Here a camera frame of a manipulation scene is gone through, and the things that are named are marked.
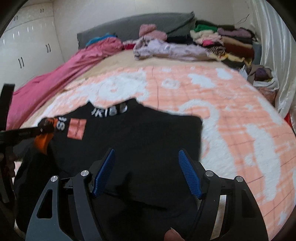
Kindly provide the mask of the right hand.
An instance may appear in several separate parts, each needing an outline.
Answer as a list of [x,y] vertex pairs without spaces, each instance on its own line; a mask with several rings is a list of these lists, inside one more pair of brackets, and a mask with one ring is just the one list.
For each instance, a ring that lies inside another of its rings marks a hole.
[[181,237],[181,235],[176,230],[171,228],[165,233],[164,241],[185,241],[185,240]]

